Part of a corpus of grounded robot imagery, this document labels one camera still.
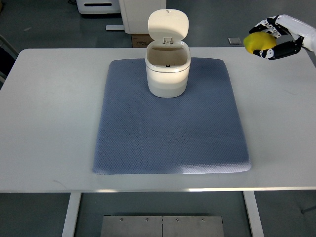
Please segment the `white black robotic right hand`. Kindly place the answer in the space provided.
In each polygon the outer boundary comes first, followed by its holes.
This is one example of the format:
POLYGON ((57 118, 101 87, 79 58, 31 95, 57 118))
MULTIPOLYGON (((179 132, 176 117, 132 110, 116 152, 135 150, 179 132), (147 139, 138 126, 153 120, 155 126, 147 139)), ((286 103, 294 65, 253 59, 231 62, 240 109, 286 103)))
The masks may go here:
POLYGON ((249 34, 254 32, 265 32, 276 39, 273 48, 254 51, 253 54, 261 58, 276 60, 297 54, 302 48, 313 53, 316 51, 316 29, 285 14, 265 18, 249 34))

